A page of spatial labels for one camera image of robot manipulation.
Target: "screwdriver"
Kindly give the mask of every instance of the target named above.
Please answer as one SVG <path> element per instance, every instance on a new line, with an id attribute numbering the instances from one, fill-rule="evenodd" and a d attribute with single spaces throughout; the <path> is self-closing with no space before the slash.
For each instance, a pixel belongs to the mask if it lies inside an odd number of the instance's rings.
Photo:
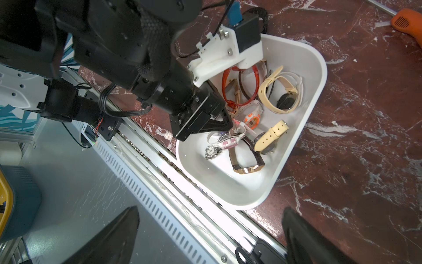
<path id="1" fill-rule="evenodd" d="M 396 12 L 375 0 L 366 0 L 382 11 L 393 16 L 391 25 L 393 28 L 413 36 L 422 48 L 422 14 L 408 8 Z"/>

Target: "teal patterned panel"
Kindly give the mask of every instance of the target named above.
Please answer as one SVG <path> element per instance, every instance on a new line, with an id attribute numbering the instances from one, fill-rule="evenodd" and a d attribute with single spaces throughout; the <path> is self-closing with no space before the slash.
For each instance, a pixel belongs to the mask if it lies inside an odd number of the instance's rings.
<path id="1" fill-rule="evenodd" d="M 66 67 L 79 69 L 80 65 L 73 59 L 74 53 L 73 37 L 69 34 L 63 52 L 61 71 L 65 71 Z M 15 108 L 11 105 L 0 105 L 0 128 L 32 133 L 39 119 L 40 115 L 37 113 Z"/>

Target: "marble surface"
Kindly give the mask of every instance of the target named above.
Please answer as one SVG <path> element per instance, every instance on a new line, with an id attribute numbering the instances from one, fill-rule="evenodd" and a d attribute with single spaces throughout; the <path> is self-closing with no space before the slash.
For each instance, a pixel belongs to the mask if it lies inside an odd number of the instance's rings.
<path id="1" fill-rule="evenodd" d="M 422 0 L 382 3 L 422 11 Z M 327 84 L 270 195 L 245 213 L 285 243 L 281 216 L 291 206 L 358 263 L 422 263 L 421 48 L 361 0 L 243 0 L 241 6 L 267 9 L 268 34 L 312 45 L 328 67 Z M 181 52 L 204 41 L 223 12 L 201 12 L 178 39 Z M 111 99 L 122 110 L 139 107 L 123 89 Z M 154 108 L 135 120 L 174 152 L 167 114 Z"/>

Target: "brown leather strap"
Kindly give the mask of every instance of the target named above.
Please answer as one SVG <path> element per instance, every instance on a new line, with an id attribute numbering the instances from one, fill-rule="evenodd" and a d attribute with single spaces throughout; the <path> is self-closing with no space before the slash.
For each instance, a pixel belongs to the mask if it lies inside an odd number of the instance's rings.
<path id="1" fill-rule="evenodd" d="M 246 143 L 246 145 L 254 154 L 257 164 L 254 166 L 246 167 L 246 168 L 240 167 L 239 162 L 236 158 L 235 148 L 232 147 L 231 149 L 229 149 L 229 157 L 230 157 L 230 162 L 232 164 L 233 170 L 239 174 L 247 174 L 247 173 L 257 172 L 261 170 L 264 167 L 265 162 L 262 159 L 261 155 L 254 150 L 254 143 L 252 142 L 252 140 L 250 140 L 247 137 L 242 138 L 242 141 Z"/>

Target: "watch strap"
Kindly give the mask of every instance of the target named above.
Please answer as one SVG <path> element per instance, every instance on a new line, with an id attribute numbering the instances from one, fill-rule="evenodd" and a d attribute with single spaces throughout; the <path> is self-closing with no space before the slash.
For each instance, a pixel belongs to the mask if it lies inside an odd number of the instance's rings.
<path id="1" fill-rule="evenodd" d="M 289 129 L 287 124 L 281 120 L 275 126 L 270 128 L 259 140 L 256 142 L 254 150 L 262 151 L 268 147 L 272 142 L 277 140 L 284 132 Z"/>
<path id="2" fill-rule="evenodd" d="M 250 140 L 247 137 L 242 138 L 242 141 L 246 143 L 246 145 L 249 147 L 251 152 L 254 154 L 257 164 L 254 166 L 246 167 L 246 168 L 240 167 L 239 162 L 236 158 L 235 148 L 231 148 L 229 149 L 229 157 L 230 157 L 230 162 L 232 164 L 233 170 L 239 174 L 247 174 L 247 173 L 257 172 L 261 170 L 264 167 L 265 162 L 262 159 L 261 155 L 254 150 L 254 143 L 252 142 L 252 140 Z"/>
<path id="3" fill-rule="evenodd" d="M 270 84 L 272 84 L 273 82 L 275 82 L 276 80 L 278 80 L 285 87 L 285 89 L 288 93 L 297 93 L 300 96 L 300 93 L 299 93 L 298 89 L 296 88 L 296 86 L 292 85 L 292 83 L 283 76 L 284 73 L 281 73 L 282 70 L 283 70 L 283 66 L 280 66 L 277 70 L 275 70 L 270 75 L 270 77 L 268 77 L 267 79 L 264 80 L 264 82 L 260 85 L 260 88 L 258 90 L 258 97 L 261 100 L 262 104 L 265 107 L 267 107 L 271 112 L 276 113 L 276 114 L 290 113 L 291 111 L 296 109 L 296 107 L 298 106 L 298 104 L 300 102 L 300 99 L 296 100 L 295 104 L 293 105 L 292 108 L 290 108 L 288 110 L 282 110 L 282 109 L 275 107 L 270 102 L 270 100 L 268 99 L 267 94 L 266 94 L 267 87 Z"/>

